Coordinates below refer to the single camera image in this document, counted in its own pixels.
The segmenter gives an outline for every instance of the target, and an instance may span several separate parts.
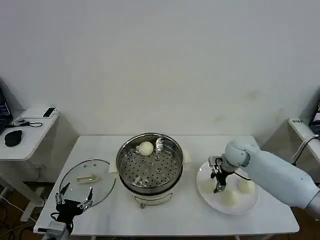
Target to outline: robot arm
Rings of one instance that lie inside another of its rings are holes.
[[[238,141],[228,143],[222,160],[222,169],[238,167],[282,203],[307,209],[320,218],[320,189],[301,169],[257,146]]]

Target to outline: tabletop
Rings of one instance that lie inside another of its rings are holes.
[[[58,118],[58,114],[51,118],[28,119],[30,122],[41,122],[41,127],[21,126],[6,128],[0,135],[0,161],[26,161],[36,151],[41,141],[50,130],[51,126]],[[22,130],[21,142],[14,146],[8,147],[5,145],[5,136],[15,130]]]
[[[118,149],[132,136],[80,136],[34,226],[46,229],[56,212],[55,193],[64,175],[85,160],[114,161]],[[244,215],[227,215],[210,207],[196,185],[199,167],[210,155],[221,155],[231,140],[257,144],[250,135],[174,135],[188,151],[190,163],[183,169],[175,196],[168,202],[144,209],[133,200],[119,177],[111,194],[73,220],[75,236],[241,236],[285,234],[299,231],[291,209],[259,188],[256,206]]]

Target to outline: steamed bun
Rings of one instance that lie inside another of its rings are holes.
[[[255,183],[245,179],[238,179],[237,187],[244,194],[252,194],[255,192]]]
[[[138,146],[139,153],[143,156],[148,156],[154,151],[154,146],[149,141],[144,141]]]
[[[217,185],[216,178],[208,178],[202,183],[202,189],[205,193],[213,193]]]
[[[239,202],[239,195],[236,191],[231,190],[230,188],[226,187],[221,194],[221,202],[226,206],[234,206]]]

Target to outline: glass pot lid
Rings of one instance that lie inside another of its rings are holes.
[[[87,160],[74,166],[62,179],[62,199],[84,202],[92,191],[92,206],[103,201],[114,188],[116,179],[109,173],[110,164],[100,159]]]

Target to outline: computer mouse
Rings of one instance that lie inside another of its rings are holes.
[[[21,142],[22,130],[15,130],[4,136],[4,144],[8,147],[14,147]]]

